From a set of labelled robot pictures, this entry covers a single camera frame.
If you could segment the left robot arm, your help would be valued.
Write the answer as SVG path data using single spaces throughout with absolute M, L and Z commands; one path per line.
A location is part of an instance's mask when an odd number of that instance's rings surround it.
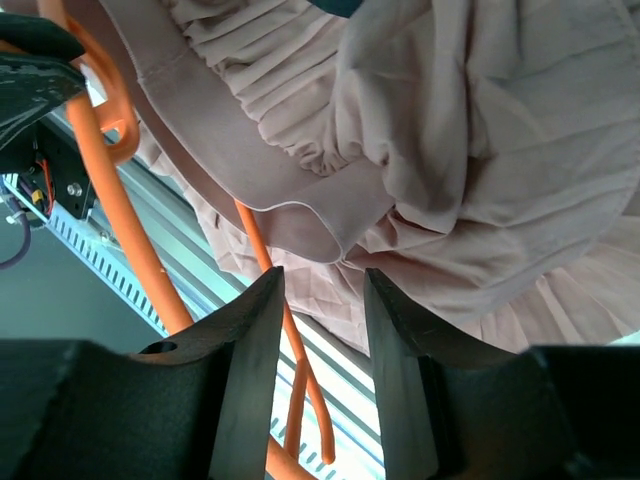
M 85 91 L 84 48 L 50 20 L 1 14 L 1 172 L 20 174 L 47 208 L 83 219 L 96 199 L 79 149 L 51 114 Z

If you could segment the orange hanger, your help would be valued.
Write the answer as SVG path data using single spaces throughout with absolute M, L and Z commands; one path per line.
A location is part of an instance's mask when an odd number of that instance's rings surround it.
M 123 78 L 59 1 L 36 17 L 73 35 L 86 91 L 64 105 L 86 172 L 165 340 L 123 356 L 77 340 L 1 345 L 5 479 L 304 479 L 301 418 L 311 402 L 326 462 L 331 419 L 269 267 L 236 300 L 194 321 L 153 249 L 117 167 L 140 133 Z

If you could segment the pink garment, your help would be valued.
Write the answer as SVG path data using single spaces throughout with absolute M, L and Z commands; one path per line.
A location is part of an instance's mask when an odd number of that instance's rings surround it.
M 139 156 L 218 266 L 360 351 L 382 270 L 506 350 L 639 328 L 635 1 L 100 1 Z

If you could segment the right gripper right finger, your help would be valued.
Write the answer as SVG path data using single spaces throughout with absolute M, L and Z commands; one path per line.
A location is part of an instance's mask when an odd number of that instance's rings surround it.
M 459 330 L 383 272 L 364 283 L 390 479 L 635 479 L 639 350 L 514 354 Z

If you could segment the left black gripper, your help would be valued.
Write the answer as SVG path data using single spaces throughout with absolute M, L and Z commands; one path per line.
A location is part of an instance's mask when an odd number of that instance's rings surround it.
M 86 91 L 71 62 L 85 53 L 45 18 L 1 14 L 1 168 L 27 170 L 35 158 L 34 124 Z

